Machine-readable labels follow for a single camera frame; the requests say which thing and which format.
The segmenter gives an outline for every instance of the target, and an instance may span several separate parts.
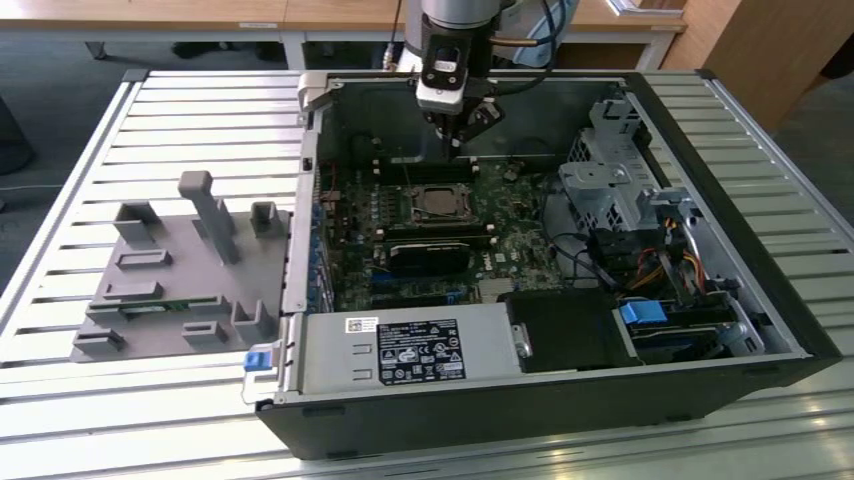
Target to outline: warning label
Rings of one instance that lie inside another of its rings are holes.
[[[465,378],[454,319],[380,324],[376,343],[384,385]]]

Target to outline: slotted metal table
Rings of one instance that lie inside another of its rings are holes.
[[[792,387],[699,421],[302,462],[241,401],[241,353],[67,363],[121,201],[189,213],[177,178],[205,169],[232,212],[261,199],[290,207],[297,75],[150,72],[121,83],[0,300],[0,478],[716,480],[854,469],[851,227],[717,82],[693,73],[647,80],[845,355]]]

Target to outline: floor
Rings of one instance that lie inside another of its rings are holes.
[[[340,47],[333,58],[306,52],[316,68],[366,68],[369,49]],[[181,60],[163,43],[109,43],[109,58],[94,61],[82,44],[0,42],[0,95],[14,113],[37,157],[21,171],[0,176],[0,290],[26,250],[58,187],[103,112],[123,71],[282,69],[254,58],[252,45]],[[776,133],[776,141],[829,201],[854,220],[854,76],[812,92]],[[42,187],[3,191],[7,187]]]

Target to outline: black cable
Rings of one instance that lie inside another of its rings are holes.
[[[550,44],[550,59],[548,60],[548,65],[545,65],[545,68],[540,71],[538,75],[533,78],[533,80],[514,87],[509,87],[505,90],[496,90],[494,93],[492,94],[493,97],[514,95],[516,93],[521,93],[529,90],[536,85],[542,83],[542,80],[545,80],[545,77],[554,69],[554,64],[557,63],[557,35],[562,31],[562,28],[565,27],[564,24],[566,21],[565,3],[562,3],[562,0],[557,1],[557,6],[560,9],[560,30],[557,30],[557,28],[554,27],[554,19],[550,15],[550,8],[548,7],[546,0],[540,0],[540,3],[542,5],[542,13],[545,14],[545,23],[548,23],[548,31],[549,31],[549,36],[545,37],[548,39],[548,43]]]
[[[582,233],[578,232],[561,232],[557,235],[554,235],[553,237],[550,235],[548,235],[548,229],[545,228],[545,207],[546,207],[546,202],[548,202],[548,183],[550,182],[550,180],[553,179],[554,175],[546,175],[545,178],[542,179],[542,199],[540,201],[540,213],[538,213],[538,221],[540,221],[540,229],[542,231],[542,237],[545,238],[545,243],[553,247],[554,251],[562,255],[569,261],[574,262],[577,265],[580,265],[581,267],[584,267],[584,270],[586,270],[589,273],[593,274],[593,276],[601,280],[601,282],[611,287],[612,290],[617,291],[617,292],[628,292],[629,290],[620,285],[620,283],[613,280],[613,277],[611,277],[611,275],[608,275],[608,273],[598,268],[597,265],[594,265],[594,263],[586,263],[585,261],[580,260],[577,258],[577,255],[572,255],[569,252],[566,252],[562,248],[560,248],[560,245],[557,245],[554,243],[554,240],[560,237],[573,237],[581,241],[586,241],[588,237],[586,235],[584,235]]]
[[[574,256],[580,257],[581,253],[586,253],[586,249],[580,250]],[[569,282],[569,287],[574,288],[574,281],[577,280],[577,262],[572,262],[572,281]]]
[[[562,32],[562,29],[565,28],[565,21],[566,21],[566,11],[565,11],[565,0],[557,0],[557,10],[560,11],[560,21],[556,24],[553,23],[553,18],[552,21],[548,22],[548,17],[550,16],[550,9],[548,9],[548,13],[545,13],[545,23],[548,23],[548,29],[549,29],[549,34],[546,36],[544,36],[542,38],[537,38],[536,39],[536,46],[541,46],[545,45],[546,43],[552,44],[552,48],[556,50],[556,41],[557,41],[557,37],[560,36],[560,33]]]
[[[545,237],[545,241],[548,242],[548,244],[553,247],[554,251],[562,255],[569,261],[574,262],[577,265],[580,265],[581,267],[584,267],[584,270],[586,270],[589,273],[592,273],[594,275],[594,277],[601,280],[601,282],[611,287],[611,289],[613,289],[617,292],[628,292],[628,289],[625,287],[623,287],[619,282],[616,280],[613,280],[613,277],[611,277],[611,275],[608,275],[608,273],[601,270],[597,266],[594,266],[594,264],[586,263],[585,261],[582,261],[581,259],[577,258],[577,255],[572,255],[569,252],[566,252],[562,248],[560,248],[560,245],[557,245],[549,238],[548,238],[548,232],[545,232],[545,229],[542,228],[542,236]]]
[[[552,40],[557,40],[557,36],[562,32],[562,28],[565,27],[565,25],[564,25],[564,23],[565,23],[565,5],[558,5],[557,8],[560,6],[564,7],[564,10],[560,12],[561,16],[560,16],[560,21],[557,22],[557,24],[560,25],[560,28],[557,30],[554,30],[553,32],[549,32],[548,35],[545,35],[544,37],[537,38],[537,39],[492,37],[489,39],[489,42],[492,42],[492,45],[496,45],[498,47],[532,48],[532,47],[538,47],[541,45],[545,45]]]
[[[402,0],[397,0],[397,10],[394,11],[394,23],[390,24],[390,40],[388,43],[394,43],[394,35],[397,34],[397,20],[400,19],[400,5]]]

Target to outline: table leg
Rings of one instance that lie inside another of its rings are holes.
[[[660,68],[675,36],[676,34],[672,32],[655,33],[655,37],[645,45],[643,54],[637,60],[637,70],[657,70]]]
[[[288,70],[305,70],[304,41],[305,34],[302,32],[281,32],[281,45],[284,47]]]
[[[89,54],[94,60],[103,60],[106,58],[103,42],[85,42],[85,48],[89,50]]]

